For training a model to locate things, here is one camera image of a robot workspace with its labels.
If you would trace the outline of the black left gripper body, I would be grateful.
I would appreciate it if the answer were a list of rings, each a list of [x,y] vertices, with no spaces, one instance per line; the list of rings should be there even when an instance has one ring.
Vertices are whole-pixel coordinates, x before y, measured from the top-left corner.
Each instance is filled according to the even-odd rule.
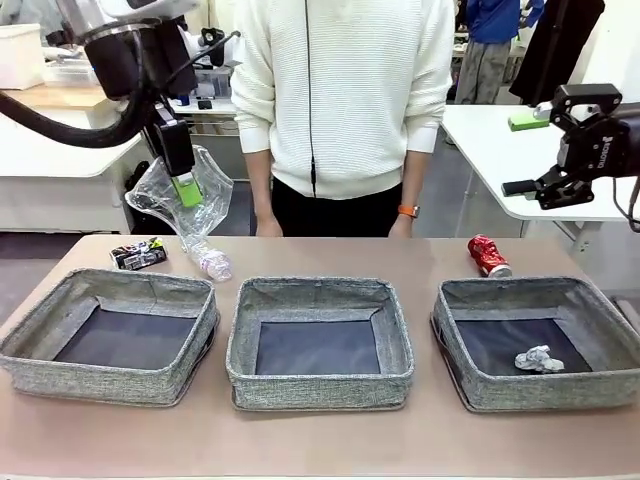
[[[175,98],[196,87],[194,69],[178,69],[190,58],[183,34],[179,22],[112,22],[84,34],[83,46],[108,98],[130,95],[141,73]]]

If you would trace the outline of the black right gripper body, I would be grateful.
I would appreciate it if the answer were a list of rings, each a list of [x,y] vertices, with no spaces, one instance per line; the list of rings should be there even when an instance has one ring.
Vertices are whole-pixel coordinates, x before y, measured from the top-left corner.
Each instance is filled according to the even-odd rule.
[[[638,176],[639,117],[601,116],[566,132],[557,155],[574,176]]]

